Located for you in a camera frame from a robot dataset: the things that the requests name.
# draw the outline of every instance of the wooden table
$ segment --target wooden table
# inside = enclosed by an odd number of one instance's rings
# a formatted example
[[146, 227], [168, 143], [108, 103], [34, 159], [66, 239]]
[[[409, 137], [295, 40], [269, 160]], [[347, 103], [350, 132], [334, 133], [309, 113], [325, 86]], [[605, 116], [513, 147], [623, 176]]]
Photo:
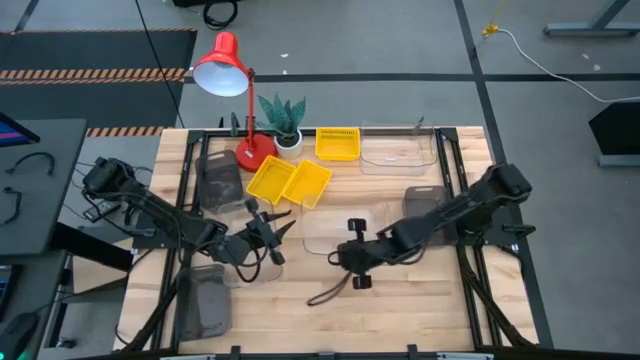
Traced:
[[[457, 131], [466, 175], [469, 183], [473, 183], [491, 164], [484, 131], [481, 127], [461, 127]], [[188, 130], [165, 130], [160, 140], [151, 190], [171, 203], [177, 198], [187, 133]], [[437, 164], [429, 166], [420, 176], [363, 175], [358, 161], [319, 161], [314, 155], [314, 141], [313, 137], [305, 138], [303, 155], [293, 163], [309, 159], [333, 171], [320, 204], [335, 206], [340, 201], [353, 204], [371, 197], [393, 203], [394, 199], [402, 198], [409, 186], [442, 185]], [[209, 144], [209, 153], [233, 150], [236, 142], [233, 138], [216, 137]], [[449, 145], [446, 150], [453, 169]], [[194, 160], [198, 154], [199, 144], [194, 148]], [[251, 177], [252, 174], [242, 172], [245, 186]], [[452, 182], [459, 192], [457, 179]], [[195, 176], [191, 176], [186, 199], [192, 198], [194, 186]], [[356, 291], [347, 286], [338, 298], [310, 308], [305, 301], [333, 286], [344, 271], [330, 266], [326, 256], [305, 251], [300, 207], [286, 199], [275, 207], [276, 211], [288, 209], [293, 210], [293, 214], [279, 224], [291, 219], [298, 222], [287, 233], [281, 247], [286, 258], [281, 278], [232, 290], [230, 331], [219, 338], [181, 343], [181, 354], [229, 353], [233, 345], [240, 345], [243, 353], [403, 352], [407, 344], [416, 344], [420, 351], [473, 349], [453, 247], [429, 248], [424, 258], [413, 266], [376, 268], [371, 272], [372, 289]], [[385, 211], [391, 217], [398, 216], [393, 213], [396, 210]], [[346, 224], [347, 212], [337, 213], [332, 221]], [[484, 254], [494, 299], [518, 330], [535, 342], [536, 332], [517, 259], [491, 246], [485, 247]], [[125, 340], [136, 334], [157, 304], [165, 257], [166, 250], [156, 250], [131, 273], [119, 325]], [[194, 265], [206, 264], [211, 261], [200, 255], [194, 258]], [[477, 298], [476, 303], [483, 339], [488, 344], [485, 311]], [[163, 346], [170, 344], [173, 314], [172, 306], [165, 318]], [[114, 347], [122, 346], [116, 340]]]

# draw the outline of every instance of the concrete floor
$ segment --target concrete floor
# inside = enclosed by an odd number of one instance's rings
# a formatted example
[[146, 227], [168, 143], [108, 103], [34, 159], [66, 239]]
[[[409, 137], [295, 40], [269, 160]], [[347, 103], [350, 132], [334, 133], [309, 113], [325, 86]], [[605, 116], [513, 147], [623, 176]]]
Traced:
[[[540, 73], [517, 54], [507, 37], [481, 39], [480, 31], [499, 2], [464, 1], [483, 72]], [[199, 29], [192, 63], [211, 47], [215, 33], [204, 27], [198, 14], [161, 0], [140, 3], [151, 28]], [[497, 23], [511, 30], [523, 49], [551, 71], [638, 73], [640, 37], [548, 39], [541, 33], [548, 22], [587, 21], [606, 3], [512, 0]], [[0, 2], [0, 30], [13, 29], [27, 4], [27, 0]], [[453, 1], [245, 0], [239, 7], [228, 30], [238, 35], [246, 64], [260, 74], [471, 73]], [[640, 22], [640, 1], [632, 1], [618, 20]], [[131, 0], [40, 0], [26, 28], [140, 27]], [[640, 95], [636, 82], [584, 85], [601, 97]], [[599, 152], [587, 123], [606, 105], [566, 83], [488, 83], [487, 87], [506, 157], [534, 187], [522, 212], [525, 222], [538, 228], [529, 242], [555, 346], [640, 353], [636, 305], [640, 270], [634, 258], [640, 250], [635, 216], [640, 172], [596, 166]], [[276, 91], [294, 99], [307, 96], [307, 126], [357, 125], [363, 120], [406, 123], [422, 115], [435, 125], [485, 125], [473, 82], [257, 85], [257, 93], [266, 97]], [[196, 85], [186, 85], [180, 111], [188, 127], [216, 126], [220, 116], [228, 117], [231, 111], [244, 116], [245, 101], [211, 97]], [[89, 138], [82, 159], [90, 162], [107, 155], [152, 166], [156, 149], [157, 138]], [[67, 204], [76, 210], [86, 208], [71, 191]], [[62, 220], [81, 223], [66, 210]], [[105, 319], [119, 314], [118, 306], [91, 306], [90, 313]], [[73, 319], [86, 316], [87, 309], [74, 311], [70, 310], [72, 319], [63, 333], [86, 338], [86, 324]], [[113, 322], [104, 323], [91, 329], [91, 338], [113, 338]], [[77, 353], [54, 349], [41, 358], [103, 354], [110, 344], [81, 341]]]

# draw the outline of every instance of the red desk lamp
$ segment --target red desk lamp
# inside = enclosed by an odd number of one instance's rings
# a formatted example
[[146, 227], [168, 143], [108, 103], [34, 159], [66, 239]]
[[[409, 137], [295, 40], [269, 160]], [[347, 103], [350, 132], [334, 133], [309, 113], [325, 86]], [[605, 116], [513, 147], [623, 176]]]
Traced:
[[276, 156], [273, 140], [253, 134], [253, 69], [238, 59], [238, 39], [230, 32], [216, 35], [213, 50], [194, 66], [193, 79], [205, 91], [218, 96], [238, 96], [249, 88], [249, 134], [238, 143], [236, 159], [243, 169], [256, 172], [268, 155]]

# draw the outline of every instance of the plant pot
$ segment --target plant pot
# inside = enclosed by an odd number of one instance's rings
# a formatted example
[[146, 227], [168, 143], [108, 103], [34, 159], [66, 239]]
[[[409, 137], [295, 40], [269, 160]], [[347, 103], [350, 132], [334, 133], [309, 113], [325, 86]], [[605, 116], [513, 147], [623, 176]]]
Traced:
[[302, 133], [300, 129], [296, 134], [294, 140], [290, 143], [280, 144], [282, 139], [279, 139], [277, 136], [273, 138], [273, 142], [276, 144], [276, 149], [278, 150], [278, 155], [280, 155], [283, 159], [295, 159], [302, 153]]

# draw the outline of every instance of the yellow basket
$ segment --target yellow basket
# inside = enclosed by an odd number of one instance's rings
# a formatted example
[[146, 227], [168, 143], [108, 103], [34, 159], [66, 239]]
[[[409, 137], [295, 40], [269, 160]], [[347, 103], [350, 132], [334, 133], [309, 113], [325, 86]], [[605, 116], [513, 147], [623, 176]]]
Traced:
[[307, 209], [316, 207], [331, 178], [331, 170], [309, 160], [302, 160], [293, 173], [282, 196]]
[[356, 160], [360, 156], [360, 129], [318, 128], [316, 155], [320, 160]]
[[267, 199], [276, 205], [282, 197], [282, 190], [295, 171], [294, 165], [269, 155], [251, 179], [247, 186], [247, 192], [255, 197]]

